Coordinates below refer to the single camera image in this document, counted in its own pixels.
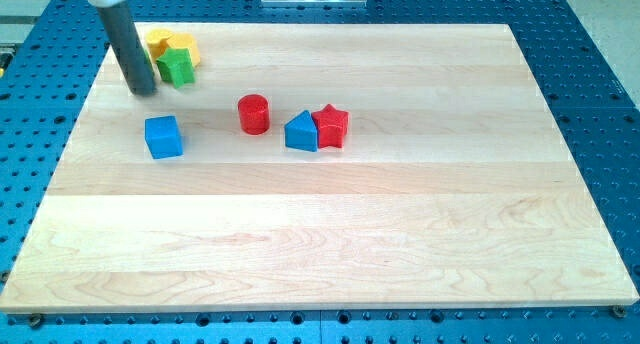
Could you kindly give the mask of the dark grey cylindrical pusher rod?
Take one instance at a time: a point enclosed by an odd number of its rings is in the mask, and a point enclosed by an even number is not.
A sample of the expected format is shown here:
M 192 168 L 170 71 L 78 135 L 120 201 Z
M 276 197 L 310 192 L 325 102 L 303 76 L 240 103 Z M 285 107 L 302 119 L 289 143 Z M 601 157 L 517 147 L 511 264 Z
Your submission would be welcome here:
M 128 2 L 98 8 L 97 12 L 130 92 L 138 96 L 153 95 L 156 91 L 153 71 L 141 44 Z

